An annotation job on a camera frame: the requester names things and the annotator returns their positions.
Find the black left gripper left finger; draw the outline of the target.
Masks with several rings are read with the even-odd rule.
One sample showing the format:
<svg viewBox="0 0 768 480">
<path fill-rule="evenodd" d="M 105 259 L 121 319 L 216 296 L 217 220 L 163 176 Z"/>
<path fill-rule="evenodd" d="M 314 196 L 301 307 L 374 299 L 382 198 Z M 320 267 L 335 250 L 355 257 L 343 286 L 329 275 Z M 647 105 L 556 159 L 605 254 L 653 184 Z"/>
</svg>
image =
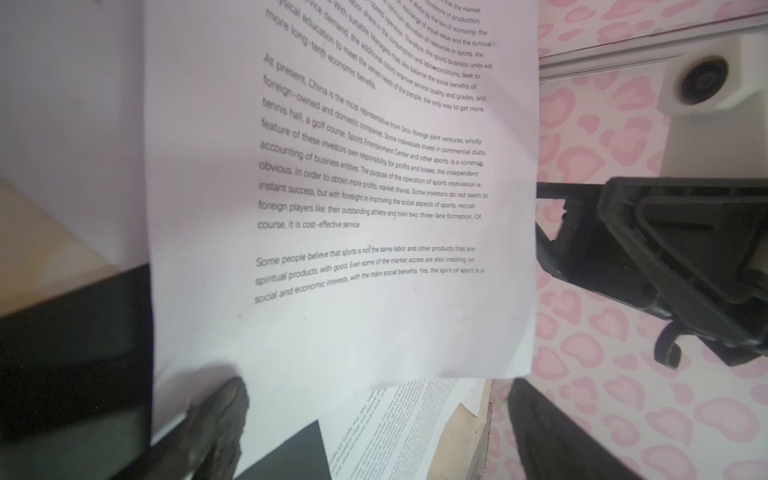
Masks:
<svg viewBox="0 0 768 480">
<path fill-rule="evenodd" d="M 242 454 L 249 397 L 242 378 L 225 382 L 115 479 L 232 479 Z"/>
</svg>

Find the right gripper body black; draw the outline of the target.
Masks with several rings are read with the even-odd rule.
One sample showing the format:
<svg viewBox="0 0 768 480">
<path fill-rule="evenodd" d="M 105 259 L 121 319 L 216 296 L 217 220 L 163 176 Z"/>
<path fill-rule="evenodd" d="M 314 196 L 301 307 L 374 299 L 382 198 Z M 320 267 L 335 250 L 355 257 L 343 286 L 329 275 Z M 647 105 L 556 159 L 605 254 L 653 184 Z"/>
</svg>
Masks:
<svg viewBox="0 0 768 480">
<path fill-rule="evenodd" d="M 537 184 L 539 199 L 564 202 L 553 239 L 536 227 L 539 265 L 561 281 L 670 321 L 673 314 L 656 287 L 600 220 L 602 191 L 600 184 Z"/>
</svg>

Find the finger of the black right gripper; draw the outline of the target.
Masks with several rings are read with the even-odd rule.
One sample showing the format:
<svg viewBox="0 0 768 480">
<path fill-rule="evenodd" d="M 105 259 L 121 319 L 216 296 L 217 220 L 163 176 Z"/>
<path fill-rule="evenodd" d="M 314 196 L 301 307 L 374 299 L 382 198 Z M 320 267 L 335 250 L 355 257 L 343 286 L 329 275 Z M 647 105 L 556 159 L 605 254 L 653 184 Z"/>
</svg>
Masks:
<svg viewBox="0 0 768 480">
<path fill-rule="evenodd" d="M 728 366 L 767 354 L 766 180 L 613 178 L 597 214 L 669 318 L 657 363 L 680 364 L 684 335 Z"/>
</svg>

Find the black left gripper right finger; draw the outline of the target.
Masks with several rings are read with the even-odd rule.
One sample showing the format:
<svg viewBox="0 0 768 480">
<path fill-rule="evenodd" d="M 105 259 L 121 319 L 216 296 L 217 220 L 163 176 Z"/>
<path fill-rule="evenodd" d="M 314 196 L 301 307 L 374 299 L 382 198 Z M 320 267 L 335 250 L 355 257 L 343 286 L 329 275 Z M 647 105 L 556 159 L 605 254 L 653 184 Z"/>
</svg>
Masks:
<svg viewBox="0 0 768 480">
<path fill-rule="evenodd" d="M 639 477 L 523 378 L 512 383 L 508 412 L 528 479 L 631 480 Z"/>
</svg>

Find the grey and black file folder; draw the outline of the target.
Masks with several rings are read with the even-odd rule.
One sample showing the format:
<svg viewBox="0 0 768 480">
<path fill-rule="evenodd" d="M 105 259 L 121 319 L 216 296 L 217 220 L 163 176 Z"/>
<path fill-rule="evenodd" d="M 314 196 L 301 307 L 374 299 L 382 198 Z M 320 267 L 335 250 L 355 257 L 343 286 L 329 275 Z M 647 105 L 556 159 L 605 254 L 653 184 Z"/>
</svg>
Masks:
<svg viewBox="0 0 768 480">
<path fill-rule="evenodd" d="M 228 380 L 231 332 L 155 316 L 140 266 L 3 316 L 1 475 L 115 479 Z M 311 424 L 232 479 L 327 479 Z"/>
</svg>

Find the printed paper sheet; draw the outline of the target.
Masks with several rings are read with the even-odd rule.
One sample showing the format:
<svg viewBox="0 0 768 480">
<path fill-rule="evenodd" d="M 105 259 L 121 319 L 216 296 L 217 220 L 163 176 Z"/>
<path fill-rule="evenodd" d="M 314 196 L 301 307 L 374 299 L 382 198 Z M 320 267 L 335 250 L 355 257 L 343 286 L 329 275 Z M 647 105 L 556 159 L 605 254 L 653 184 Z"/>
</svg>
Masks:
<svg viewBox="0 0 768 480">
<path fill-rule="evenodd" d="M 425 479 L 457 408 L 478 414 L 485 381 L 432 378 L 362 392 L 319 420 L 333 479 Z"/>
</svg>

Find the printed paper sheet corner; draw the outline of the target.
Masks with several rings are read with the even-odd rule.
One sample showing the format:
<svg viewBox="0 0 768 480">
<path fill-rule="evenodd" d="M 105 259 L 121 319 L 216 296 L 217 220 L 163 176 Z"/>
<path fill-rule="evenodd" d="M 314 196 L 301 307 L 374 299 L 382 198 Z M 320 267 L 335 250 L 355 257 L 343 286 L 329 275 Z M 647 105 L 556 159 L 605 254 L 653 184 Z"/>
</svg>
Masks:
<svg viewBox="0 0 768 480">
<path fill-rule="evenodd" d="M 532 367 L 533 1 L 149 1 L 153 425 L 230 371 L 265 449 Z"/>
</svg>

